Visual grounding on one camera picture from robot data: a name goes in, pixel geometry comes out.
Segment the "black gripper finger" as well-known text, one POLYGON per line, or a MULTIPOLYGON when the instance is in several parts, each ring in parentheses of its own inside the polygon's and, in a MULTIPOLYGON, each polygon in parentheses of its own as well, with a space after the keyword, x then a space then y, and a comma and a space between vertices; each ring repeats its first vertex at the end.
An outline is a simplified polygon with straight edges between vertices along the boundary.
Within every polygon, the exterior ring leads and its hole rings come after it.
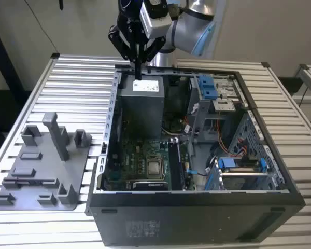
POLYGON ((138 56, 134 41, 128 46, 120 36, 117 25, 112 25, 108 32, 108 38, 120 53, 124 60, 129 60, 134 65, 135 79, 138 80, 138 56))
POLYGON ((166 42, 164 36, 156 38, 149 47, 147 46, 148 39, 144 39, 138 44, 138 57, 137 57, 137 79, 142 79, 142 65, 150 62, 155 55, 161 50, 166 42))

